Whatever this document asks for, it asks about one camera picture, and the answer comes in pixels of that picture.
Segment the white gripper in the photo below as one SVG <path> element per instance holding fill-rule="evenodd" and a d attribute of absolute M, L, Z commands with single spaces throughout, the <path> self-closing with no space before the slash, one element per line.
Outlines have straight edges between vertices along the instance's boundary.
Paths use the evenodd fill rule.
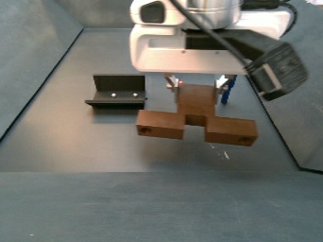
<path fill-rule="evenodd" d="M 284 10 L 243 10 L 243 0 L 178 0 L 179 4 L 214 29 L 250 29 L 280 39 L 289 28 L 290 13 Z M 130 56 L 142 72 L 166 73 L 167 88 L 178 100 L 181 80 L 173 73 L 242 74 L 243 65 L 226 50 L 186 48 L 186 31 L 194 24 L 171 0 L 134 0 L 130 6 L 134 29 L 130 33 Z M 217 80 L 222 97 L 229 75 Z"/>

